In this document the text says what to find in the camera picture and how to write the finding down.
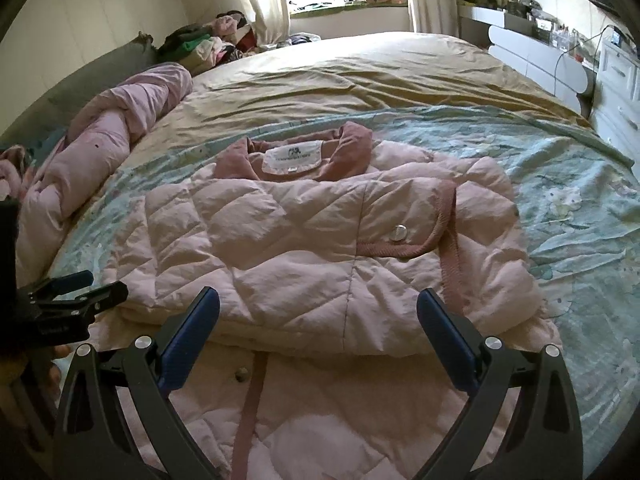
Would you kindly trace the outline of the pink quilted puffer jacket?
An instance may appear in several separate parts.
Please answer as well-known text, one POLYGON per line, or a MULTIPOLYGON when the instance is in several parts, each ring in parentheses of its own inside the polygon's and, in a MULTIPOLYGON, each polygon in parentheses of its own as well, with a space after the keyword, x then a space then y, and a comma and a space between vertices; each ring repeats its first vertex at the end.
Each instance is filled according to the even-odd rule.
POLYGON ((354 122, 241 139, 153 188, 103 275, 129 295, 92 329, 102 350, 218 292, 219 321, 172 402, 229 479, 412 477, 463 405, 416 316, 422 289, 510 347, 560 339, 498 162, 354 122))

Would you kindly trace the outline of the pile of clothes on bed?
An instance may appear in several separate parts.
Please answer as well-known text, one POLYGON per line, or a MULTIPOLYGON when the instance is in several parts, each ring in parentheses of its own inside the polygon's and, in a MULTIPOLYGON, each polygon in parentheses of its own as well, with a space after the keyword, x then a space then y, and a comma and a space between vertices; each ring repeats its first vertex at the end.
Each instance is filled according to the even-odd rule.
POLYGON ((192 77, 245 58, 257 49, 254 30, 237 10, 221 13, 213 21, 190 24, 172 32, 157 49, 157 62, 178 63, 192 77))

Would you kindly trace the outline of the rolled pink duvet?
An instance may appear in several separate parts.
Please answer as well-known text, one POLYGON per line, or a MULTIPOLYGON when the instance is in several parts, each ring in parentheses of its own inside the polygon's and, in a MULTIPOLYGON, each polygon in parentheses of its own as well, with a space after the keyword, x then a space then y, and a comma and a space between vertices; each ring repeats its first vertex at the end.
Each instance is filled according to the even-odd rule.
POLYGON ((35 174, 19 170, 21 145, 1 154, 1 205, 18 215, 1 235, 16 245, 1 274, 27 285, 49 269, 76 211, 128 158, 134 144, 171 112, 193 88, 190 72, 164 63, 135 74, 92 98, 73 118, 35 174))

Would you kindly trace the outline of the grey headboard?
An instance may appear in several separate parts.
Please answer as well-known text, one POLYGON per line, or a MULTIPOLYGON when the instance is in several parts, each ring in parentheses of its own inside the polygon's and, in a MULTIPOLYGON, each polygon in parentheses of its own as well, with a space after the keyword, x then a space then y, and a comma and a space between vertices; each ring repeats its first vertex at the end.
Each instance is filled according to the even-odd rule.
POLYGON ((20 144, 35 153, 50 150, 72 119, 97 94, 156 62, 153 37, 144 32, 65 77, 29 105, 1 135, 1 147, 20 144))

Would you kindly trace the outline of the green cartoon print blanket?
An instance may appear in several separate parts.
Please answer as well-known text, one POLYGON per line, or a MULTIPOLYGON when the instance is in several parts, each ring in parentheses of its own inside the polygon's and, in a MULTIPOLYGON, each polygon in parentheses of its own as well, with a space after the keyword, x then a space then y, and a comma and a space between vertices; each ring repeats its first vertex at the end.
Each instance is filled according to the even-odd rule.
MULTIPOLYGON (((587 129, 492 106, 379 110, 355 122, 404 148, 486 156, 506 172, 576 393, 584 471, 595 472, 639 403, 639 185, 622 156, 587 129)), ((363 369, 353 359, 280 365, 288 379, 265 396, 295 408, 259 424, 254 479, 312 479, 317 457, 335 479, 408 478, 462 408, 460 392, 436 391, 444 371, 431 358, 393 396, 367 387, 355 400, 348 381, 363 369)))

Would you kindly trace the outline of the white dresser with drawers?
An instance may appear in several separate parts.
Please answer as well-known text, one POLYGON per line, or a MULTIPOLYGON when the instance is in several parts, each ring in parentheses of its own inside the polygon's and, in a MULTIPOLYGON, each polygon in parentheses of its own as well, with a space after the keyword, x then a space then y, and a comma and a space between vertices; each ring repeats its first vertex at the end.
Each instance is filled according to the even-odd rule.
POLYGON ((615 44, 602 44, 590 122, 600 138, 632 160, 639 179, 639 60, 615 44))

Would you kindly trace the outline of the tan bed sheet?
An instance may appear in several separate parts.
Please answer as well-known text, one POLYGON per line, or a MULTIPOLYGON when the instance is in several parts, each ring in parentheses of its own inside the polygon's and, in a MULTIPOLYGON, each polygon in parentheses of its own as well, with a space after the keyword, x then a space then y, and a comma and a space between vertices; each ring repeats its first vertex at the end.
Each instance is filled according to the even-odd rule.
POLYGON ((486 51, 446 35, 380 32, 274 49, 213 68, 132 150, 139 166, 250 129, 333 115, 430 105, 495 106, 588 122, 486 51))

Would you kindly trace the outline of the white low cabinet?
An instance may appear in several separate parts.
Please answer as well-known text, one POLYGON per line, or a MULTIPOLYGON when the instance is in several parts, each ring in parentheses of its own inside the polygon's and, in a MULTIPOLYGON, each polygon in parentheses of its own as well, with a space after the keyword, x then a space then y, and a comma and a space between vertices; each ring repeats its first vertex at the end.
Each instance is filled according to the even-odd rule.
POLYGON ((536 39, 533 22, 505 10, 466 3, 458 4, 458 14, 462 39, 487 49, 570 110, 589 117, 596 82, 594 71, 568 52, 536 39))

